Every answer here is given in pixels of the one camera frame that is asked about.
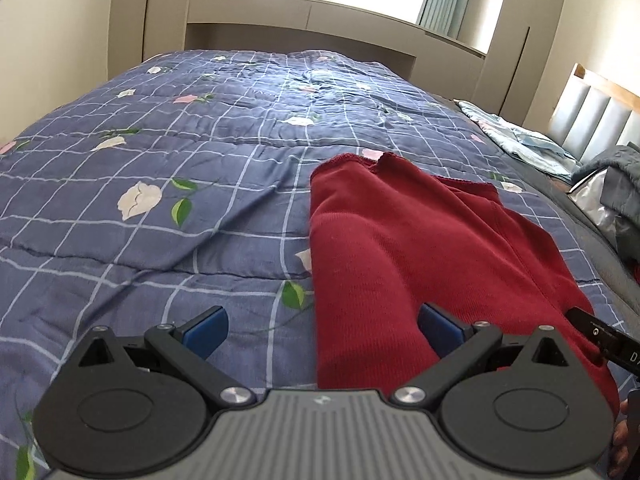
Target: blue comforter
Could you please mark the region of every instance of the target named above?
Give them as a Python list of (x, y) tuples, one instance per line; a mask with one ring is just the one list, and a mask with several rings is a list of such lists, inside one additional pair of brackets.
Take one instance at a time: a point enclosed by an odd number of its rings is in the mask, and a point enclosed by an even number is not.
[[(0, 478), (42, 471), (30, 411), (85, 331), (140, 335), (215, 304), (210, 361), (262, 393), (312, 388), (309, 176), (344, 152), (495, 184), (546, 229), (605, 321), (574, 236), (488, 140), (376, 63), (327, 52), (151, 59), (29, 127), (0, 155)], [(616, 370), (619, 384), (633, 381)]]

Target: black circular joint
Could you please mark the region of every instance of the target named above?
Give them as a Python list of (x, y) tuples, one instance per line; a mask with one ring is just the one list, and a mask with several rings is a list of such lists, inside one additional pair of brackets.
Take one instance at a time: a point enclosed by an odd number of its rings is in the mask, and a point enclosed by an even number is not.
[(52, 466), (78, 476), (151, 473), (178, 460), (206, 422), (202, 396), (171, 376), (133, 368), (56, 384), (36, 409), (34, 434)]
[(612, 430), (604, 398), (563, 378), (566, 368), (537, 372), (462, 381), (440, 405), (442, 429), (460, 451), (508, 473), (559, 474), (595, 462)]
[(494, 410), (501, 421), (521, 431), (549, 431), (569, 415), (564, 400), (533, 388), (504, 392), (494, 400)]
[(92, 430), (110, 433), (132, 430), (142, 424), (153, 407), (145, 394), (119, 388), (87, 397), (80, 403), (78, 415)]

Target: headboard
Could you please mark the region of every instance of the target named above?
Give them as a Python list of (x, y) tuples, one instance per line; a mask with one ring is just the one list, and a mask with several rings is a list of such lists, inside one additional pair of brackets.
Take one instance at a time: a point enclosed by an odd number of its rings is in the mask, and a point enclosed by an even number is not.
[(547, 135), (581, 162), (616, 144), (640, 144), (640, 97), (576, 64)]

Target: red towel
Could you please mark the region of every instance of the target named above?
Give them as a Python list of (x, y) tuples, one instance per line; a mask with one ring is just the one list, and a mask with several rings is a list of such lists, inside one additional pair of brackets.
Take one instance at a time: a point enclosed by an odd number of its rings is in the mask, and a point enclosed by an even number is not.
[(320, 388), (389, 395), (434, 364), (416, 323), (428, 302), (504, 333), (555, 326), (618, 412), (606, 363), (564, 317), (592, 314), (589, 300), (551, 236), (491, 184), (435, 178), (391, 153), (339, 155), (311, 176), (310, 224)]

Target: blue gripper pad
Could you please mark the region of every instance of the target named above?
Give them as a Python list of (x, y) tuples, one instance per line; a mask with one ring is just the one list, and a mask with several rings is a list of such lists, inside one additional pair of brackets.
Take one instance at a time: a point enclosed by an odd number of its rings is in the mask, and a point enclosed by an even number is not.
[(206, 359), (229, 334), (229, 318), (221, 306), (214, 306), (174, 331), (174, 337), (194, 354)]
[(442, 359), (468, 339), (470, 327), (446, 316), (441, 309), (423, 303), (418, 311), (418, 328)]

